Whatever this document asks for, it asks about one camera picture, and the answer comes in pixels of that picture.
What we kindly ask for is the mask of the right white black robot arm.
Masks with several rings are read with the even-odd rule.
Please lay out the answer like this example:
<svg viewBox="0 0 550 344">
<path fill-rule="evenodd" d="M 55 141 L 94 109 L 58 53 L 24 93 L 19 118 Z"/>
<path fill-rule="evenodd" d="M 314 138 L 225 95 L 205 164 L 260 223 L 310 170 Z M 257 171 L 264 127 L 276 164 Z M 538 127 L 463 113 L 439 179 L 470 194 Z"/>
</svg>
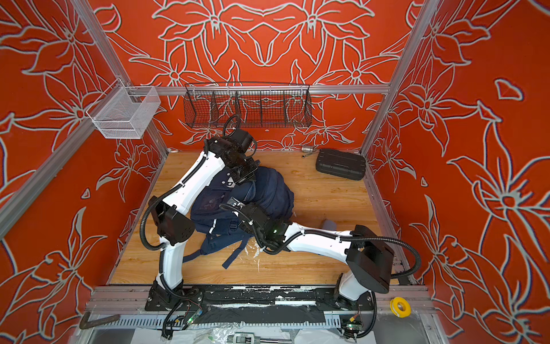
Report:
<svg viewBox="0 0 550 344">
<path fill-rule="evenodd" d="M 378 236 L 368 227 L 357 225 L 352 231 L 311 228 L 289 220 L 275 219 L 260 206 L 230 200 L 219 206 L 238 216 L 240 227 L 256 239 L 268 255 L 282 252 L 307 252 L 345 263 L 349 271 L 335 287 L 335 300 L 357 302 L 366 292 L 388 294 L 390 282 L 414 275 L 421 267 L 419 252 L 408 243 Z M 403 272 L 393 272 L 396 245 L 408 250 L 414 264 Z"/>
</svg>

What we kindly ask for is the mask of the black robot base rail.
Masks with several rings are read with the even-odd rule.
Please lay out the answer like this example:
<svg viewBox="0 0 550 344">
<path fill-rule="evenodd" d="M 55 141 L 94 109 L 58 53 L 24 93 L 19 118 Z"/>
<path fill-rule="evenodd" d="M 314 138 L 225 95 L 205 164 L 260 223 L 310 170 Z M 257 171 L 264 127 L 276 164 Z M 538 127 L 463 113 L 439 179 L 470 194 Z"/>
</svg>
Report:
<svg viewBox="0 0 550 344">
<path fill-rule="evenodd" d="M 166 292 L 153 285 L 138 302 L 140 311 L 173 316 L 200 311 L 194 323 L 279 325 L 286 328 L 339 328 L 343 322 L 369 320 L 373 299 L 369 292 L 357 301 L 336 295 L 331 286 L 305 285 L 182 285 Z"/>
</svg>

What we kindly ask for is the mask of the navy blue student backpack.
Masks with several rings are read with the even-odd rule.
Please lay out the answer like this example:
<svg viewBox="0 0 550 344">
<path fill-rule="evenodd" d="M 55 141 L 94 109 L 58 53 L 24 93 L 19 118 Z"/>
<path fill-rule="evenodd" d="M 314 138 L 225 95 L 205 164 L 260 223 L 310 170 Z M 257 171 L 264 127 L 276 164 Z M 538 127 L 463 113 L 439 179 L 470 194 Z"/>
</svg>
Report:
<svg viewBox="0 0 550 344">
<path fill-rule="evenodd" d="M 239 247 L 222 264 L 223 268 L 229 268 L 246 249 L 253 235 L 242 229 L 235 211 L 224 210 L 221 206 L 238 207 L 242 204 L 258 206 L 274 219 L 288 220 L 293 215 L 294 193 L 275 169 L 260 166 L 253 179 L 241 185 L 233 182 L 228 168 L 223 169 L 199 194 L 191 208 L 190 219 L 196 225 L 196 231 L 206 236 L 200 249 L 186 255 L 183 261 L 211 255 L 238 242 Z"/>
</svg>

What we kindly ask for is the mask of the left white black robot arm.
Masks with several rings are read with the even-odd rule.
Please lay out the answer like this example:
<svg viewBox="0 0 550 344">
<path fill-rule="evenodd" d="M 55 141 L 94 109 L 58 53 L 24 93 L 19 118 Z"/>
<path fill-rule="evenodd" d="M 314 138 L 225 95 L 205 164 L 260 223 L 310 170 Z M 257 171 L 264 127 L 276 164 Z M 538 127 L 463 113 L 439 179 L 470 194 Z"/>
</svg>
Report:
<svg viewBox="0 0 550 344">
<path fill-rule="evenodd" d="M 241 116 L 231 116 L 223 135 L 203 141 L 203 151 L 193 166 L 167 192 L 152 197 L 140 221 L 139 235 L 144 248 L 159 251 L 159 269 L 150 299 L 167 304 L 189 299 L 183 292 L 182 265 L 186 242 L 196 230 L 188 218 L 191 206 L 214 177 L 229 169 L 229 177 L 241 185 L 254 177 L 259 164 L 246 152 L 257 146 L 250 133 L 241 129 Z"/>
</svg>

